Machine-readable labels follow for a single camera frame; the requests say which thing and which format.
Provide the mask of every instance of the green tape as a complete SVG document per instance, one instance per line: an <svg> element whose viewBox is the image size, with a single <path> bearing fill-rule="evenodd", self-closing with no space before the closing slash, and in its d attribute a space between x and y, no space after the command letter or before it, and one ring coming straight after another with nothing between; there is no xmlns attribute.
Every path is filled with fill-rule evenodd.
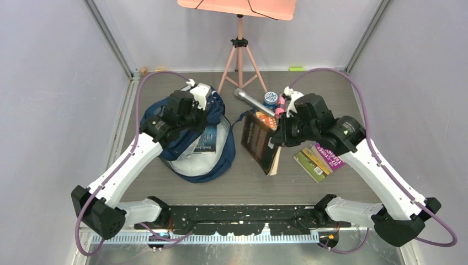
<svg viewBox="0 0 468 265"><path fill-rule="evenodd" d="M289 71L305 71L304 67L289 67Z"/></svg>

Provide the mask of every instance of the microphone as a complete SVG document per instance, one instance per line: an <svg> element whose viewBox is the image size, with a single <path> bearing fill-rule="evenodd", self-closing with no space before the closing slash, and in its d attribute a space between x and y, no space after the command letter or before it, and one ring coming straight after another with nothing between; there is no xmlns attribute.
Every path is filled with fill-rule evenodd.
<svg viewBox="0 0 468 265"><path fill-rule="evenodd" d="M256 101L254 98L252 98L251 96L249 96L243 89L240 89L240 88L236 88L236 90L234 90L234 95L236 95L236 97L242 101L245 101L247 104L249 104L250 106L252 106L253 108L255 109L258 109L260 110L261 112L263 112L264 114L274 118L275 117L275 113L265 107L265 105L263 105L262 103Z"/></svg>

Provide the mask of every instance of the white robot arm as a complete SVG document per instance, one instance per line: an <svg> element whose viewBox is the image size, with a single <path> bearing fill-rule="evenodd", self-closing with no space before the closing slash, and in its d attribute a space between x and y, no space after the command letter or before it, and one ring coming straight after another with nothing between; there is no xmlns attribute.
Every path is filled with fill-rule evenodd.
<svg viewBox="0 0 468 265"><path fill-rule="evenodd" d="M73 190L72 201L77 216L84 202L131 153L130 158L113 175L105 188L96 194L86 210L83 222L103 239L112 238L124 226L133 226L140 222L164 226L170 211L168 205L161 200L148 197L139 202L121 203L120 199L143 168L159 156L170 142L177 139L182 130L203 132L209 93L209 86L199 84L190 92L176 91L171 94L169 106L166 106L167 113L164 111L162 117L148 118L140 127L139 140L133 152L134 142L87 189L77 186ZM373 141L366 141L365 130L355 119L349 116L334 118L323 98L318 95L303 95L289 88L285 89L283 95L291 102L287 111L281 114L278 129L271 142L283 146L297 146L307 140L317 141L323 148L331 150L349 164L382 201L376 204L353 202L329 194L315 205L314 210L331 221L346 221L373 227L382 239L394 246L402 246L416 238L430 216L421 211L415 202L436 213L441 207L437 199L425 198L410 187L381 157ZM191 120L192 123L181 126L180 120ZM381 163L376 163L369 144L381 157ZM414 201L388 177L384 168L410 192L415 198Z"/></svg>
<svg viewBox="0 0 468 265"><path fill-rule="evenodd" d="M382 201L375 204L353 202L329 194L317 203L316 209L324 210L334 221L373 227L394 246L402 246L417 237L430 216L415 202L436 213L441 207L437 199L425 198L414 190L382 157L373 140L365 138L364 128L354 118L344 116L336 119L323 98L316 94L303 95L286 87L283 96L290 103L280 116L272 142L283 146L296 146L306 140L318 142L349 164ZM381 163L376 162L370 145ZM414 200L405 195L384 167Z"/></svg>
<svg viewBox="0 0 468 265"><path fill-rule="evenodd" d="M121 203L120 199L146 165L159 156L182 131L203 132L206 127L206 106L210 94L210 86L202 83L194 88L186 87L172 93L164 106L162 116L148 118L140 127L135 148L133 148L134 139L104 174L86 189L78 185L73 190L71 195L77 216L91 194L98 191L103 185L103 180L117 169L104 188L98 191L82 221L103 239L112 238L124 226L156 221L166 206L156 197L127 203Z"/></svg>

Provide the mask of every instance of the book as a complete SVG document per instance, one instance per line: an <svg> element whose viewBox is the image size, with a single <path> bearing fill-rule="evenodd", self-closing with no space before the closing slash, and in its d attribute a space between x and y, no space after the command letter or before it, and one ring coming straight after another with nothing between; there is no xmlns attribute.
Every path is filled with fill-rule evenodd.
<svg viewBox="0 0 468 265"><path fill-rule="evenodd" d="M341 158L335 156L332 151L324 149L317 142L313 145L312 152L330 173L344 165Z"/></svg>
<svg viewBox="0 0 468 265"><path fill-rule="evenodd" d="M217 125L208 125L193 150L193 153L216 153Z"/></svg>
<svg viewBox="0 0 468 265"><path fill-rule="evenodd" d="M344 165L344 162L331 151L323 149L317 143L308 145L294 155L299 165L317 182L323 181L328 175Z"/></svg>
<svg viewBox="0 0 468 265"><path fill-rule="evenodd" d="M267 124L272 130L276 131L278 125L276 124L276 119L264 114L263 112L255 112L255 116L265 124Z"/></svg>
<svg viewBox="0 0 468 265"><path fill-rule="evenodd" d="M271 143L275 131L270 127L269 121L267 121L268 124L264 121L265 119L258 118L256 113L248 112L244 122L241 144L257 161L266 175L274 176L278 172L281 147Z"/></svg>

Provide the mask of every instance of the black clamp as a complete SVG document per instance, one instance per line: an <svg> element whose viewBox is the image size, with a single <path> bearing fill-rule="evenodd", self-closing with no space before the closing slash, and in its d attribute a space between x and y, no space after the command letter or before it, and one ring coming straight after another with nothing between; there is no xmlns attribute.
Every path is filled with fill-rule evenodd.
<svg viewBox="0 0 468 265"><path fill-rule="evenodd" d="M248 40L247 39L240 40L240 39L236 38L235 40L231 40L231 42L232 42L232 45L234 47L236 47L236 48L237 47L247 47L247 45L248 45Z"/></svg>

